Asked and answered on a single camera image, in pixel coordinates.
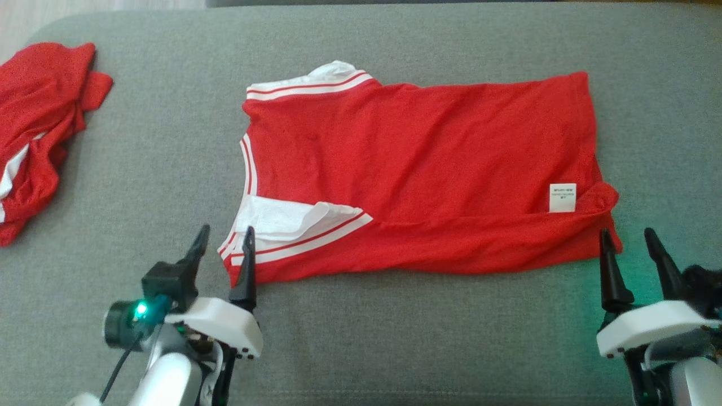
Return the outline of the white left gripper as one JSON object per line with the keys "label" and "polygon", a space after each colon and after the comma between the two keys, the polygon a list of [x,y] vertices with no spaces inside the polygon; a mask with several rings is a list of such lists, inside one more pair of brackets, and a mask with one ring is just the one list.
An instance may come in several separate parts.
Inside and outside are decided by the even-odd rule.
{"label": "white left gripper", "polygon": [[[209,243],[210,225],[204,224],[185,256],[179,260],[188,271],[198,271]],[[259,358],[264,347],[262,331],[253,312],[256,308],[256,239],[255,229],[246,228],[243,258],[236,285],[228,299],[199,297],[188,310],[168,314],[164,322],[185,324],[198,333],[235,348],[239,353]]]}

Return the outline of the grey fabric sofa seat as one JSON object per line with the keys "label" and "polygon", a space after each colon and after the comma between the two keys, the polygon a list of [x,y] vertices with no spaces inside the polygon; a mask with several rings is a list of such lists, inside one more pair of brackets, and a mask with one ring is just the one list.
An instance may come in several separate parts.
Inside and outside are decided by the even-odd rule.
{"label": "grey fabric sofa seat", "polygon": [[[586,71],[597,158],[619,192],[618,262],[637,302],[661,298],[643,229],[676,264],[722,268],[722,6],[434,3],[108,11],[29,43],[97,46],[114,86],[74,137],[59,190],[0,248],[0,406],[99,393],[121,352],[118,299],[212,228],[202,295],[226,297],[216,253],[240,205],[241,110],[253,82],[329,61],[386,84],[521,82]],[[260,287],[265,346],[238,361],[230,406],[630,406],[598,354],[598,261],[507,275],[345,274]]]}

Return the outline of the red shorts with white stripes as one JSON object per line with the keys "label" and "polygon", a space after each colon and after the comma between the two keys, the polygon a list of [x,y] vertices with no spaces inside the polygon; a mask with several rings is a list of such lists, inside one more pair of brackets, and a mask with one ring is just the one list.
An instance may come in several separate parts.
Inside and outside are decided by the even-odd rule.
{"label": "red shorts with white stripes", "polygon": [[0,247],[54,198],[67,142],[113,87],[93,67],[96,51],[35,43],[0,65]]}

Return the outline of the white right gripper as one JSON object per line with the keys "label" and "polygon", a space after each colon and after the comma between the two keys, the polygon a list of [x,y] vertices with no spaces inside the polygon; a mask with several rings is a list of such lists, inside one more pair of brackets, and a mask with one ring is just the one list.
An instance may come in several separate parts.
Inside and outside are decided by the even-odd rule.
{"label": "white right gripper", "polygon": [[596,335],[599,355],[618,358],[619,353],[699,329],[722,326],[717,316],[702,316],[684,300],[686,285],[675,261],[652,228],[644,229],[648,255],[657,266],[663,298],[630,310],[635,302],[627,289],[616,260],[616,247],[608,229],[599,233],[601,308],[621,314]]}

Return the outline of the red shirt with white trim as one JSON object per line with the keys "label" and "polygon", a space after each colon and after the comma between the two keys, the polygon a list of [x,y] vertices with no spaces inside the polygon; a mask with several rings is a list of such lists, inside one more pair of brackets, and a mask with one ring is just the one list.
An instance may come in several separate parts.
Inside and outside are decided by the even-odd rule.
{"label": "red shirt with white trim", "polygon": [[242,201],[218,252],[237,284],[403,269],[517,272],[622,242],[596,157],[588,74],[382,84],[343,61],[256,83],[242,105]]}

